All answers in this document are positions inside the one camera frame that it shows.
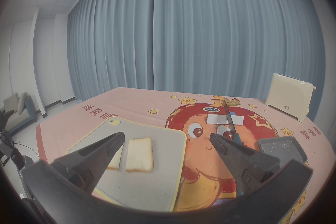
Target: toaster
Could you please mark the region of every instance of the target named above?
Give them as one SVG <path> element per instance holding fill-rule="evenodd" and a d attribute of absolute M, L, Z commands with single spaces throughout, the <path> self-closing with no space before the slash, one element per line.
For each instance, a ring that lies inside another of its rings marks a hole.
<path fill-rule="evenodd" d="M 313 90 L 316 87 L 312 83 L 274 73 L 265 105 L 273 106 L 303 122 L 309 113 Z"/>

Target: gray cutting board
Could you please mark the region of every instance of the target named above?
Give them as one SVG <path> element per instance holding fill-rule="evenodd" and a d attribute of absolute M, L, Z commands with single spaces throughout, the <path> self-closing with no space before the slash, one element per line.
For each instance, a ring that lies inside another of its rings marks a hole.
<path fill-rule="evenodd" d="M 106 170 L 96 190 L 115 204 L 151 211 L 172 211 L 186 148 L 184 132 L 111 117 L 71 147 L 68 153 L 117 132 L 125 134 L 119 171 Z M 153 170 L 149 173 L 126 172 L 128 141 L 149 136 L 153 142 Z"/>

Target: gray sofa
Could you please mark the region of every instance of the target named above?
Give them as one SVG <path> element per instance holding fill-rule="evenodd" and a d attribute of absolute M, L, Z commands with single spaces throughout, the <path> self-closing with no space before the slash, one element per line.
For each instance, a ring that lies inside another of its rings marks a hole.
<path fill-rule="evenodd" d="M 5 112 L 10 110 L 15 111 L 15 113 L 9 117 L 5 126 L 5 130 L 10 134 L 14 133 L 20 127 L 36 121 L 36 110 L 32 98 L 30 95 L 27 95 L 27 93 L 24 94 L 20 96 L 19 103 L 17 102 L 18 94 L 13 94 L 4 100 L 5 107 L 1 108 L 1 110 L 5 110 Z"/>

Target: bread slice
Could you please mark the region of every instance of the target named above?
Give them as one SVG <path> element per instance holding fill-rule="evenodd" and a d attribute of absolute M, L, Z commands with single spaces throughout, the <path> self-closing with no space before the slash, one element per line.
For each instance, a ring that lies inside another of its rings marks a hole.
<path fill-rule="evenodd" d="M 129 140 L 125 171 L 148 173 L 153 167 L 152 138 Z"/>
<path fill-rule="evenodd" d="M 120 158 L 121 158 L 121 152 L 123 151 L 124 145 L 122 145 L 118 151 L 113 156 L 110 164 L 107 166 L 107 170 L 119 170 L 119 164 L 120 164 Z"/>

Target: blue curtain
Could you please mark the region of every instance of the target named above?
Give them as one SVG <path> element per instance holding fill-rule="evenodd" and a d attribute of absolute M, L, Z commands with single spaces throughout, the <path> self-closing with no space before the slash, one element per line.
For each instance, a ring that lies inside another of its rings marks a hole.
<path fill-rule="evenodd" d="M 313 83 L 325 51 L 311 0 L 81 0 L 69 15 L 75 97 L 115 87 L 267 97 L 273 73 Z"/>
<path fill-rule="evenodd" d="M 116 87 L 153 89 L 153 0 L 80 0 L 68 17 L 76 99 Z"/>

